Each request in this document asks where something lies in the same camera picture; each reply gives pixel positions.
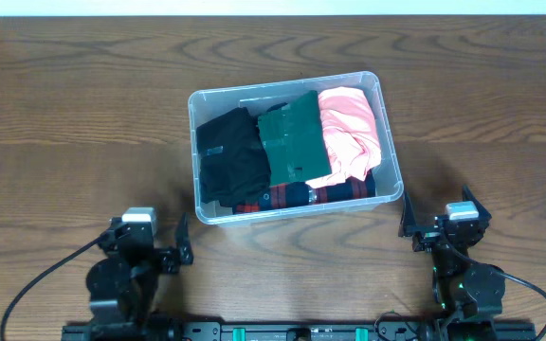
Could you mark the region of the red plaid cloth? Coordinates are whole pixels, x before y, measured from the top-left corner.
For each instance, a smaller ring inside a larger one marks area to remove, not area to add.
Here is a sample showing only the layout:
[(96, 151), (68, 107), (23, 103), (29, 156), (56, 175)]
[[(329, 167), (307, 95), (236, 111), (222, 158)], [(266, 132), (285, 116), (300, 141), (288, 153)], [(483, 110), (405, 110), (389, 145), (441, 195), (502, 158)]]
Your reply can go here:
[(350, 177), (344, 183), (323, 188), (311, 188), (306, 183), (296, 182), (271, 187), (257, 199), (234, 206), (232, 212), (253, 213), (363, 199), (375, 195), (376, 185), (371, 174), (368, 174), (364, 181)]

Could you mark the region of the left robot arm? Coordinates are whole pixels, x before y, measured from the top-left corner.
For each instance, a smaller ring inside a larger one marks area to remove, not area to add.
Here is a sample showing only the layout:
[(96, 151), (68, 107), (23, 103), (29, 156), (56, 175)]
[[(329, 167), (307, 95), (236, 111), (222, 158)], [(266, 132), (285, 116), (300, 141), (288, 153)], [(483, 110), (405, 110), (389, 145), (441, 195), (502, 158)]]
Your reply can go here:
[(146, 322), (161, 275), (175, 275), (193, 264), (189, 218), (183, 214), (174, 231), (174, 245), (155, 247), (158, 220), (152, 207), (131, 207), (110, 220), (98, 247), (106, 258), (86, 277), (90, 310), (99, 324)]

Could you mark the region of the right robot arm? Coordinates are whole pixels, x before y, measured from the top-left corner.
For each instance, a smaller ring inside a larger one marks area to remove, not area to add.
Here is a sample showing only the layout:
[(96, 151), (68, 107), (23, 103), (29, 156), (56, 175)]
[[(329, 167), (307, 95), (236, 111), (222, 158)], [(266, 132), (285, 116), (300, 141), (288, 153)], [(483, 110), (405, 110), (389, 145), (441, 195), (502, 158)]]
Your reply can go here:
[(504, 278), (497, 268), (472, 260), (468, 249), (489, 226), (491, 214), (468, 187), (461, 202), (446, 205), (433, 224), (418, 224), (410, 196), (403, 195), (399, 235), (412, 239), (412, 250), (433, 258), (433, 296), (461, 321), (477, 321), (502, 313)]

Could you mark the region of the black cloth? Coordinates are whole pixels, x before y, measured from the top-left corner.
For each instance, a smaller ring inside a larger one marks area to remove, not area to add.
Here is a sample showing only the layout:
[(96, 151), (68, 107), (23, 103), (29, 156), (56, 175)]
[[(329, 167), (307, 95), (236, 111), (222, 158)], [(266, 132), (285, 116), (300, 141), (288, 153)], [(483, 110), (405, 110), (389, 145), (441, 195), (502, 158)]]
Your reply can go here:
[(201, 201), (232, 207), (253, 201), (269, 186), (271, 170), (256, 119), (235, 108), (196, 130)]

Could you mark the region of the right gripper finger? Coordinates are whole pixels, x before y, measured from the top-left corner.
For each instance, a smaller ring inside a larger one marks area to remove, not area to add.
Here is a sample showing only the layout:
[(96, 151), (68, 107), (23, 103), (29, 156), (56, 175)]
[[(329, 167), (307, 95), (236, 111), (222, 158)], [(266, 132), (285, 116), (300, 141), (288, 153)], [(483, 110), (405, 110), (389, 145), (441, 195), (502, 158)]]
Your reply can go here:
[(417, 226), (418, 224), (416, 223), (410, 195), (405, 190), (403, 193), (403, 211), (402, 211), (401, 221), (399, 225), (399, 235), (412, 236), (414, 233), (414, 229)]
[(469, 189), (468, 185), (463, 185), (462, 187), (462, 197), (465, 201), (472, 202), (479, 213), (480, 220), (490, 220), (489, 211), (480, 203), (480, 201), (475, 197), (472, 191)]

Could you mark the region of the green cloth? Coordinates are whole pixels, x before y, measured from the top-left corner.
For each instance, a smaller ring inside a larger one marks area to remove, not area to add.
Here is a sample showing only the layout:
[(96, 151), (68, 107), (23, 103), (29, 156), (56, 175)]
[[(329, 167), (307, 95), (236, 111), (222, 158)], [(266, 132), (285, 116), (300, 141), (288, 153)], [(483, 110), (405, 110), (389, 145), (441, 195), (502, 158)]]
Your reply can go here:
[(257, 126), (271, 170), (271, 186), (307, 182), (332, 173), (317, 91), (260, 115)]

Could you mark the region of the pink cloth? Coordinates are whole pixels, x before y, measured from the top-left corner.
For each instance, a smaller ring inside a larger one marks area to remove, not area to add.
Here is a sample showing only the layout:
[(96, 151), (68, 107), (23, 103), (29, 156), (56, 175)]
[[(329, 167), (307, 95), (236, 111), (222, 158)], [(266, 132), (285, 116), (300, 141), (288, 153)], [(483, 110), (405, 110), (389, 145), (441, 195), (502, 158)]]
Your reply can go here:
[(318, 94), (322, 133), (331, 173), (306, 182), (311, 188), (364, 181), (382, 161), (372, 107), (364, 92), (353, 87), (327, 89)]

